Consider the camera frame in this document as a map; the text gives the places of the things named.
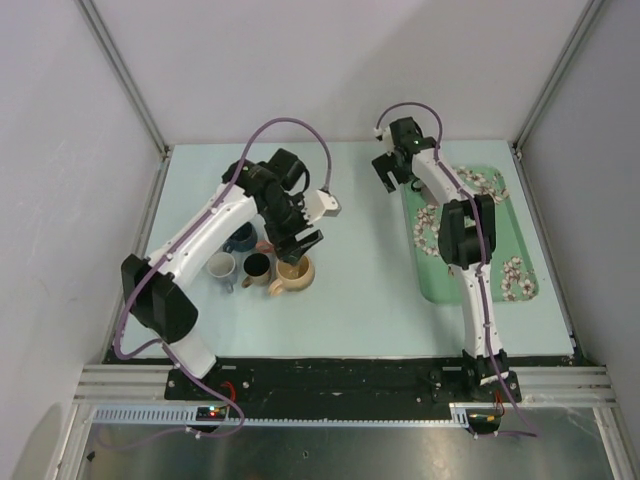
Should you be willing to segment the blue mug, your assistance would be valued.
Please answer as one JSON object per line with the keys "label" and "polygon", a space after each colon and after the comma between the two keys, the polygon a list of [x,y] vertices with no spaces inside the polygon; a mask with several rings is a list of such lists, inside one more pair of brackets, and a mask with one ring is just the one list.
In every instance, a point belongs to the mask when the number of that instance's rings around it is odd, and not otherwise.
{"label": "blue mug", "polygon": [[252,250],[258,241],[258,235],[251,222],[244,223],[224,243],[222,251],[225,253],[245,253]]}

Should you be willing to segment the mauve upside-down mug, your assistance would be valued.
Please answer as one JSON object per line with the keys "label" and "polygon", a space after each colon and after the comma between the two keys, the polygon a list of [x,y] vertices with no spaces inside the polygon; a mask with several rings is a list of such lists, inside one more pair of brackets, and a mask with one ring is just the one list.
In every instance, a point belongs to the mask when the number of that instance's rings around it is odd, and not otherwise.
{"label": "mauve upside-down mug", "polygon": [[420,179],[414,179],[410,184],[412,192],[419,194],[426,204],[438,204],[438,200],[426,184]]}

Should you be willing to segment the aluminium frame post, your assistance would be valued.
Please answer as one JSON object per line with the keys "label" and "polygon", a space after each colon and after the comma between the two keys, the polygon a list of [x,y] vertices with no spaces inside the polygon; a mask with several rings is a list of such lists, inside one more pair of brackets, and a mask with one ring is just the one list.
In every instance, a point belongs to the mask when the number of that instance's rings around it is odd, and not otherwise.
{"label": "aluminium frame post", "polygon": [[512,142],[513,151],[518,158],[523,154],[527,141],[542,120],[581,49],[609,4],[610,1],[605,0],[590,0],[586,2]]}
{"label": "aluminium frame post", "polygon": [[93,35],[99,49],[103,53],[116,80],[120,84],[125,97],[131,104],[134,113],[140,120],[147,136],[152,142],[160,159],[164,161],[169,154],[170,147],[161,133],[152,112],[132,76],[130,69],[112,36],[96,3],[91,0],[76,0],[82,18]]}

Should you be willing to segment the salmon pink mug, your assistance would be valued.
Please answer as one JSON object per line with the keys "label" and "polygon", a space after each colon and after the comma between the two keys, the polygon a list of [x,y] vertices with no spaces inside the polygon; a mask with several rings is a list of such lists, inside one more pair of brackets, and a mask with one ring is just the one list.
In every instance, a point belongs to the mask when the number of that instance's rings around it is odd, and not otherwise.
{"label": "salmon pink mug", "polygon": [[274,247],[268,241],[259,241],[255,246],[256,250],[261,253],[272,253],[274,251]]}

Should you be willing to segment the tan ceramic teapot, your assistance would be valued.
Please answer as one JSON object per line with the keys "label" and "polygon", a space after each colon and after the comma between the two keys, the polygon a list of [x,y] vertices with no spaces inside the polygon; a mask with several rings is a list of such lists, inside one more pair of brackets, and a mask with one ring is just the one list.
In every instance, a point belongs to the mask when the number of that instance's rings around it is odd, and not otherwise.
{"label": "tan ceramic teapot", "polygon": [[315,266],[307,255],[295,265],[278,260],[275,264],[275,275],[268,287],[270,296],[278,296],[284,292],[300,292],[313,283]]}

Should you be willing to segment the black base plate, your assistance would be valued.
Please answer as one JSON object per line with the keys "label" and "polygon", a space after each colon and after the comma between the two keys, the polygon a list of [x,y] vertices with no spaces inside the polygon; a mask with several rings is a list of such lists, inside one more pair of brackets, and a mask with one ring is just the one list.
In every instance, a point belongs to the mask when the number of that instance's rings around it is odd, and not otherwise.
{"label": "black base plate", "polygon": [[522,400],[514,371],[502,382],[493,373],[488,362],[459,358],[221,358],[200,384],[170,371],[164,397],[205,402],[215,390],[249,420],[448,420],[452,403]]}

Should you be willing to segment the right aluminium frame post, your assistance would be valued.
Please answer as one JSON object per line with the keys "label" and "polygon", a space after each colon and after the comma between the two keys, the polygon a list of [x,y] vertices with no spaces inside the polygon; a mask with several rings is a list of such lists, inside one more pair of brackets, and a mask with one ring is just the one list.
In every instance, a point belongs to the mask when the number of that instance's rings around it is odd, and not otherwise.
{"label": "right aluminium frame post", "polygon": [[586,2],[512,142],[513,151],[518,158],[523,154],[527,141],[542,120],[581,49],[609,4],[610,1],[605,0],[590,0]]}

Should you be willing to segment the left aluminium frame post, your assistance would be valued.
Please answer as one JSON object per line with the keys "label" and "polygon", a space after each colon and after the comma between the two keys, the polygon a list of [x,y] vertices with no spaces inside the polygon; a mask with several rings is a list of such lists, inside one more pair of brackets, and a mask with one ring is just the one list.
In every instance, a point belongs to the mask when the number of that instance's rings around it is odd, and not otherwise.
{"label": "left aluminium frame post", "polygon": [[140,120],[147,136],[152,142],[160,159],[164,161],[169,154],[170,147],[161,133],[152,112],[132,76],[130,69],[112,36],[96,3],[91,0],[76,0],[82,18],[93,35],[99,49],[103,53],[116,80],[120,84],[125,97],[131,104],[134,113]]}

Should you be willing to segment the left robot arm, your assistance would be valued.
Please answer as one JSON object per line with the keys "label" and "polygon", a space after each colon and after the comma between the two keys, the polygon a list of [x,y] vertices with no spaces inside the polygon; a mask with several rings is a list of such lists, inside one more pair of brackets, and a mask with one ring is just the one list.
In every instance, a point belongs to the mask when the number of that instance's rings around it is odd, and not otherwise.
{"label": "left robot arm", "polygon": [[187,387],[201,399],[214,397],[222,376],[216,356],[197,327],[198,310],[186,290],[209,259],[255,217],[264,221],[277,258],[289,264],[319,243],[313,225],[339,211],[327,187],[294,192],[309,172],[293,153],[278,149],[265,162],[240,159],[204,207],[169,241],[146,258],[129,255],[121,265],[125,311],[152,331],[189,374]]}

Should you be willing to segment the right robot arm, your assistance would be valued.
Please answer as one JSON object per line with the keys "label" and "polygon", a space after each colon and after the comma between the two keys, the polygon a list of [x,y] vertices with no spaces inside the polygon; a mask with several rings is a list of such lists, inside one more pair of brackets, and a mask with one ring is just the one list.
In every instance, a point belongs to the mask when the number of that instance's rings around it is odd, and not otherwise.
{"label": "right robot arm", "polygon": [[425,137],[411,117],[377,125],[375,138],[386,152],[372,165],[386,190],[421,182],[441,207],[438,251],[458,284],[465,327],[462,388],[486,400],[509,375],[506,352],[495,322],[490,292],[491,259],[496,248],[495,203],[474,193],[441,154],[439,140]]}

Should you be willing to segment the small blue-grey cup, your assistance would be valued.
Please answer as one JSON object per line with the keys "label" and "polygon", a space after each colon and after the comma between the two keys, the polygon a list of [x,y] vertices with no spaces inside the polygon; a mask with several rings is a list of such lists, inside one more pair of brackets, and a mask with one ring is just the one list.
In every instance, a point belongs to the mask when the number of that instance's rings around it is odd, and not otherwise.
{"label": "small blue-grey cup", "polygon": [[237,281],[237,265],[231,253],[217,252],[206,264],[208,273],[222,286],[226,293],[234,292]]}

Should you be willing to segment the small circuit board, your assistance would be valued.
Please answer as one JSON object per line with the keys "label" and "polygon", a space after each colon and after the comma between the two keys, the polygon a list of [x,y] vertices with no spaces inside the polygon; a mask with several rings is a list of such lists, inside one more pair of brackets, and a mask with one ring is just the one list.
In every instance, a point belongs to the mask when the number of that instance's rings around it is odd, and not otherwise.
{"label": "small circuit board", "polygon": [[196,410],[197,421],[220,421],[227,417],[226,406],[203,406]]}

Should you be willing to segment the brown striped cup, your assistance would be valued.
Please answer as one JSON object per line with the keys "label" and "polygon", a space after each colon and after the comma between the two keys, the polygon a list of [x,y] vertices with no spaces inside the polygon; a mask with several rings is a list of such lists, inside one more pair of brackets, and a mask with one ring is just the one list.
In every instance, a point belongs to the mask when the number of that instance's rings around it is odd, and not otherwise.
{"label": "brown striped cup", "polygon": [[266,286],[271,281],[271,261],[264,253],[253,253],[249,255],[243,263],[245,279],[241,286]]}

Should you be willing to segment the green floral tray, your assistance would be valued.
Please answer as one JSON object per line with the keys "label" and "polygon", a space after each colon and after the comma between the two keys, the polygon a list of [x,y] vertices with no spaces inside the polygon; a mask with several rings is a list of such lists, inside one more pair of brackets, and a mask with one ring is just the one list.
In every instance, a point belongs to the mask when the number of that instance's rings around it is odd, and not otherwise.
{"label": "green floral tray", "polygon": [[[457,166],[455,171],[471,190],[490,195],[495,203],[497,243],[491,260],[492,300],[498,303],[533,299],[539,292],[539,282],[504,176],[488,165]],[[409,185],[404,187],[404,197],[422,295],[437,305],[459,305],[459,288],[438,249],[442,208],[425,200]]]}

